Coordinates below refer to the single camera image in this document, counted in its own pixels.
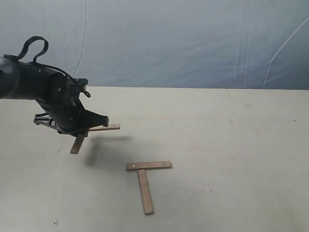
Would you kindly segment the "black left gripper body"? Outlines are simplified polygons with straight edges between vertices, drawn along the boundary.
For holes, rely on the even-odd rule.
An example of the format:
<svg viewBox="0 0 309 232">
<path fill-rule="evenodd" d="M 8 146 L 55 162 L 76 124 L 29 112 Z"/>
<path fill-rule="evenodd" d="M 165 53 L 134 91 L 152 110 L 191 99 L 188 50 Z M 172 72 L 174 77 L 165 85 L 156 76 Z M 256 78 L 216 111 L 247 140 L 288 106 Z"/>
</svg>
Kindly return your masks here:
<svg viewBox="0 0 309 232">
<path fill-rule="evenodd" d="M 66 77 L 51 78 L 45 99 L 37 100 L 44 113 L 35 115 L 34 124 L 55 129 L 59 134 L 88 130 L 80 92 Z"/>
</svg>

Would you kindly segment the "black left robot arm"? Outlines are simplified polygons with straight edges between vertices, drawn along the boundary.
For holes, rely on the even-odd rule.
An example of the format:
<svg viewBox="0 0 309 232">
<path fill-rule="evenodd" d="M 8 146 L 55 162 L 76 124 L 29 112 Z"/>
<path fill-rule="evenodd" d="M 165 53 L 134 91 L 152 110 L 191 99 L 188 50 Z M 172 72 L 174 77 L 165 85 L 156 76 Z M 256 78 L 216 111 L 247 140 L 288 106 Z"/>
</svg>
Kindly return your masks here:
<svg viewBox="0 0 309 232">
<path fill-rule="evenodd" d="M 44 110 L 33 122 L 55 129 L 59 134 L 78 136 L 90 128 L 107 127 L 109 118 L 84 108 L 79 99 L 88 80 L 69 78 L 41 64 L 24 63 L 9 56 L 0 59 L 1 99 L 35 100 Z"/>
</svg>

